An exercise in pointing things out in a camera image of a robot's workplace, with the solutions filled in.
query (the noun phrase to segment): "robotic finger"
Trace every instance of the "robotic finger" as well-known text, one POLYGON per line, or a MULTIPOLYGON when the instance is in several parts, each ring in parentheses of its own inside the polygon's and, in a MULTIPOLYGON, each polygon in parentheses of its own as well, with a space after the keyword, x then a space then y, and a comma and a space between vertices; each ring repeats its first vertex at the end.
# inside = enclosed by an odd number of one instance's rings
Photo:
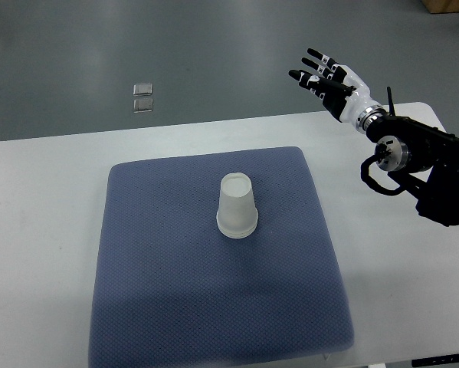
POLYGON ((342 97, 344 97, 350 96, 355 90, 354 87, 346 86, 345 84, 341 84, 334 80, 328 80, 325 77, 319 77, 303 70, 289 71, 289 75, 296 81, 299 81, 299 85, 302 88, 310 90, 319 98, 321 98, 321 100, 324 98, 324 96, 321 97, 321 95, 327 92, 342 94, 342 97))

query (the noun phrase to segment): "upside-down cup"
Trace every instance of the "upside-down cup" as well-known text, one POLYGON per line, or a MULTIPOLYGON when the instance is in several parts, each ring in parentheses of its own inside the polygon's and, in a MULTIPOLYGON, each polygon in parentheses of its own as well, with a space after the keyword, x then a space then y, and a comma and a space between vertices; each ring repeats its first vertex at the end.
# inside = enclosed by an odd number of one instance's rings
POLYGON ((246 238, 257 227, 251 180, 242 172, 227 174, 221 181, 217 226, 229 238, 246 238))

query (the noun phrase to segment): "gray floor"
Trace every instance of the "gray floor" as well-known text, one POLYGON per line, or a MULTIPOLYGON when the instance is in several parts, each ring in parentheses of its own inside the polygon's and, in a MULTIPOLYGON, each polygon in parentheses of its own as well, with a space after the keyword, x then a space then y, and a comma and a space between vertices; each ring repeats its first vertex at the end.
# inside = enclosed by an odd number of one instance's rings
POLYGON ((459 14, 419 0, 0 0, 0 140, 323 110, 287 75, 308 47, 459 136, 459 14))

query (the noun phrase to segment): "white robotic hand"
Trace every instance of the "white robotic hand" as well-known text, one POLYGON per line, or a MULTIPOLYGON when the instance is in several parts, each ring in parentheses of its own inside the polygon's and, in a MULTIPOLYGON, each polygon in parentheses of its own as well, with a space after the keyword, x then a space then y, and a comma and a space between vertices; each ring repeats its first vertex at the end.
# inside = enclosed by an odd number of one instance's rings
POLYGON ((299 81, 302 88, 317 95, 335 119, 351 123, 359 132, 364 133, 378 115, 385 114, 384 107, 370 97, 370 89, 352 69, 312 48, 307 49, 307 53, 322 63, 318 64, 305 57, 302 59, 319 76, 304 70, 292 70, 289 75, 299 81))

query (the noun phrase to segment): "black fingertip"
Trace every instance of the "black fingertip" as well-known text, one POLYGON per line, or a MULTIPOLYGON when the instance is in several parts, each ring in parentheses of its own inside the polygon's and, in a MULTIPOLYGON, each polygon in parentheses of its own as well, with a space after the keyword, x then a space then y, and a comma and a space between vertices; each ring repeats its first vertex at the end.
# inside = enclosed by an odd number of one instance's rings
POLYGON ((289 71, 289 75, 298 81, 300 79, 300 71, 295 71, 294 69, 292 71, 289 71))
POLYGON ((316 51, 312 48, 308 48, 307 53, 316 59, 321 59, 323 57, 323 54, 321 54, 319 51, 316 51))

